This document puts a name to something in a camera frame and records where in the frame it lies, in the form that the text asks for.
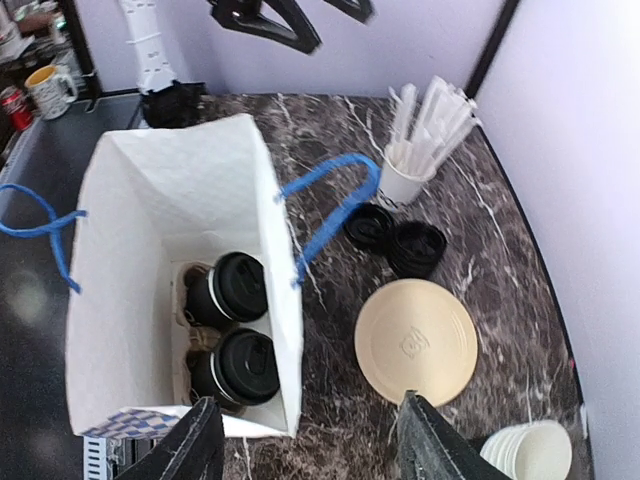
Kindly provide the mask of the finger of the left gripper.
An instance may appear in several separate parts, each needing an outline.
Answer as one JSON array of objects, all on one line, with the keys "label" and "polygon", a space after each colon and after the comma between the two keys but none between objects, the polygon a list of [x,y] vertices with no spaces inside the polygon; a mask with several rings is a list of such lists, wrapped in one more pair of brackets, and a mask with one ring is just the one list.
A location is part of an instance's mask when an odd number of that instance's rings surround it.
[{"label": "finger of the left gripper", "polygon": [[212,0],[211,16],[225,29],[265,38],[310,55],[321,39],[296,1],[266,1],[283,20],[279,23],[261,12],[261,0]]},{"label": "finger of the left gripper", "polygon": [[325,0],[325,2],[360,23],[366,23],[375,13],[370,0]]}]

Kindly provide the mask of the cardboard cup carrier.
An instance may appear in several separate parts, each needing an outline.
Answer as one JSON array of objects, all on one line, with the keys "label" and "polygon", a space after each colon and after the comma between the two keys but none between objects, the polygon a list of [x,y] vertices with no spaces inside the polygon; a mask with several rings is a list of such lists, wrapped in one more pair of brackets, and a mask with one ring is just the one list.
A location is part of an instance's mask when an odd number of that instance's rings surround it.
[{"label": "cardboard cup carrier", "polygon": [[175,403],[192,405],[190,367],[197,352],[210,352],[219,343],[222,334],[211,327],[197,324],[185,310],[187,287],[209,265],[202,262],[174,263],[171,287],[171,347],[172,384]]}]

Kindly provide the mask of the white mug in background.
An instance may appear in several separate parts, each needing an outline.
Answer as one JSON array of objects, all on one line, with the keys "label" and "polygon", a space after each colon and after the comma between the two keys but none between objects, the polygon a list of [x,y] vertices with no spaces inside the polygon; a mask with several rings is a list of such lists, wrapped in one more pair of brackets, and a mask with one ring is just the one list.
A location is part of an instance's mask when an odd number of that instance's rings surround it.
[{"label": "white mug in background", "polygon": [[50,64],[39,68],[25,80],[25,87],[44,120],[64,115],[79,95],[65,65]]}]

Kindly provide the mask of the black paper coffee cup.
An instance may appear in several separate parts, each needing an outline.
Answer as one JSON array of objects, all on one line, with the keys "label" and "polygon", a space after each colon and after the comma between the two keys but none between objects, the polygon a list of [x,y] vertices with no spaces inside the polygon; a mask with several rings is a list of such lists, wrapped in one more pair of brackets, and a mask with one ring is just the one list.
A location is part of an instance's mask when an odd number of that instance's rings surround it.
[{"label": "black paper coffee cup", "polygon": [[209,288],[209,273],[199,275],[187,288],[185,310],[197,324],[222,331],[225,316],[216,306]]}]

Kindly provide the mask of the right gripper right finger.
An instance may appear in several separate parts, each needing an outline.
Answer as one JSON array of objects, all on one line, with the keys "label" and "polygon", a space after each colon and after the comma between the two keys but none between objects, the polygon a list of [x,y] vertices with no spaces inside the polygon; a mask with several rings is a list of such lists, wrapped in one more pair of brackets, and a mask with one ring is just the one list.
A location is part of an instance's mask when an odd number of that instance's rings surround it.
[{"label": "right gripper right finger", "polygon": [[397,439],[401,479],[508,479],[415,391],[400,405]]}]

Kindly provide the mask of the blue checkered paper bag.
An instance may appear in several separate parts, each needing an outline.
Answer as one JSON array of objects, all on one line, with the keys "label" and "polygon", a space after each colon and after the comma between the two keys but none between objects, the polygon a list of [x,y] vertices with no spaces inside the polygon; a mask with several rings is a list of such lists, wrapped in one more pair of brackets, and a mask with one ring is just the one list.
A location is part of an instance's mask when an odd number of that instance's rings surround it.
[{"label": "blue checkered paper bag", "polygon": [[[286,199],[347,166],[356,167],[358,188],[296,250]],[[294,436],[306,269],[354,207],[375,193],[379,178],[373,160],[346,153],[281,185],[248,114],[184,129],[103,134],[74,211],[62,215],[46,205],[45,224],[7,229],[12,237],[47,237],[71,290],[65,381],[74,434],[159,438],[190,411],[187,358],[205,338],[185,317],[186,281],[239,252],[262,265],[267,310],[253,326],[274,344],[280,386],[264,404],[225,415],[224,431]]]}]

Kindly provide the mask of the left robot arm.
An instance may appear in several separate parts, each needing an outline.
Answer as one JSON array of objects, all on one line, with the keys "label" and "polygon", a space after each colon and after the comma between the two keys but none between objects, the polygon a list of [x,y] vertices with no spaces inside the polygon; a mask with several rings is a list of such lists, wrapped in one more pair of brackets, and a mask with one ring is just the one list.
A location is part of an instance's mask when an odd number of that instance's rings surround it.
[{"label": "left robot arm", "polygon": [[[321,38],[295,1],[268,1],[282,19],[262,13],[262,1],[212,1],[211,16],[223,28],[277,42],[310,55]],[[120,6],[131,35],[138,66],[138,90],[144,121],[151,128],[176,129],[193,125],[199,118],[204,89],[178,80],[171,67],[157,23],[154,1],[122,1]]]}]

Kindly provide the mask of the stack of black lids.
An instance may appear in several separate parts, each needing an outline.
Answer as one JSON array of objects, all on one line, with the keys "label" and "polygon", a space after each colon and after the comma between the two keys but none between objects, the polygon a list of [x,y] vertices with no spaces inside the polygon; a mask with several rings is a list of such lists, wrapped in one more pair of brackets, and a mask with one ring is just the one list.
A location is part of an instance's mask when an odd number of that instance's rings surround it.
[{"label": "stack of black lids", "polygon": [[420,221],[404,221],[389,233],[386,258],[399,278],[428,280],[446,248],[447,240],[435,226]]}]

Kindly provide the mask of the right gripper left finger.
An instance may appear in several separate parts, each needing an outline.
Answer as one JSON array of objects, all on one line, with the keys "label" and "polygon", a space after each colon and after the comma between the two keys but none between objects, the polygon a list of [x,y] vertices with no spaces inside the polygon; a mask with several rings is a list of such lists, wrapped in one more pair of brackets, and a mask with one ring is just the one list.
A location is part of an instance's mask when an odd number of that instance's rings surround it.
[{"label": "right gripper left finger", "polygon": [[222,479],[225,434],[212,397],[201,398],[140,461],[117,479]]}]

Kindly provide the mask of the red can in background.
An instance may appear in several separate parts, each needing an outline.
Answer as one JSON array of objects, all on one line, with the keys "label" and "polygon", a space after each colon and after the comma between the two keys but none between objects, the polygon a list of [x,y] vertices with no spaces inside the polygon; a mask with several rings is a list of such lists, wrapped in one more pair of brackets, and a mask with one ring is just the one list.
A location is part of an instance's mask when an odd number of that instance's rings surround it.
[{"label": "red can in background", "polygon": [[17,131],[23,132],[32,125],[33,114],[20,89],[15,86],[4,88],[1,91],[1,105]]}]

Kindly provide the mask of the stack of paper cups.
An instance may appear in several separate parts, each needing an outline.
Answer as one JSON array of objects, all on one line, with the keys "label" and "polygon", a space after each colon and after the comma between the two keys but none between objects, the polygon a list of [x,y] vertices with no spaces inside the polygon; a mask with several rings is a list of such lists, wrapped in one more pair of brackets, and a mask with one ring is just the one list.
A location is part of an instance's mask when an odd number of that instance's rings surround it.
[{"label": "stack of paper cups", "polygon": [[571,469],[572,446],[560,423],[542,420],[499,430],[480,455],[510,479],[564,480]]}]

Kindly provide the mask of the cream round plate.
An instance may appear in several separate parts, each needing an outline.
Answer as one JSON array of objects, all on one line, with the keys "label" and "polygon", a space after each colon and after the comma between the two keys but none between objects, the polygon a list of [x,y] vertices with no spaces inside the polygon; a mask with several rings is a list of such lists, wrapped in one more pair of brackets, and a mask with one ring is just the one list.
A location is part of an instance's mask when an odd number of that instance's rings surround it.
[{"label": "cream round plate", "polygon": [[451,402],[470,382],[478,358],[466,308],[445,288],[421,279],[393,281],[367,299],[354,348],[367,382],[396,405],[409,390],[435,407]]}]

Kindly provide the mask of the wrapped white straws bundle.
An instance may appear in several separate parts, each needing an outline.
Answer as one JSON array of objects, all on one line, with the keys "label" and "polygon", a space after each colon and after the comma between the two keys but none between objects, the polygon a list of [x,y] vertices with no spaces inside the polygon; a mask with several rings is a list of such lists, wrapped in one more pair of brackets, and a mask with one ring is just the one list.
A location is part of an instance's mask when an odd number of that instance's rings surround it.
[{"label": "wrapped white straws bundle", "polygon": [[394,106],[386,158],[407,177],[425,179],[439,169],[471,131],[481,125],[477,104],[439,76],[422,99],[413,84],[389,91]]}]

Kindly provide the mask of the white cup holding straws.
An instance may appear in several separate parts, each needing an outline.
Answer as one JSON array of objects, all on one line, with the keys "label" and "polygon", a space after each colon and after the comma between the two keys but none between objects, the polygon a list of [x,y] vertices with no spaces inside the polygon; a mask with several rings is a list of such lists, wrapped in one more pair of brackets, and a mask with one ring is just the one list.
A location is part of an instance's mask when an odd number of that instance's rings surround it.
[{"label": "white cup holding straws", "polygon": [[424,185],[436,175],[437,170],[431,168],[423,176],[410,176],[402,173],[392,164],[392,157],[393,145],[389,143],[384,149],[384,163],[376,198],[383,208],[397,211],[417,199]]}]

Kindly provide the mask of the left black frame post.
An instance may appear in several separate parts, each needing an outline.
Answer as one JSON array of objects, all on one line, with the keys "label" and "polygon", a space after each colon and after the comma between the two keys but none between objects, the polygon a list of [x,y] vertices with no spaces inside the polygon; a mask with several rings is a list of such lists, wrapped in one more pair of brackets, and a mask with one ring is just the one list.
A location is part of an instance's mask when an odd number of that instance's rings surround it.
[{"label": "left black frame post", "polygon": [[468,97],[475,98],[479,92],[520,3],[520,0],[503,1],[499,15],[464,88]]}]

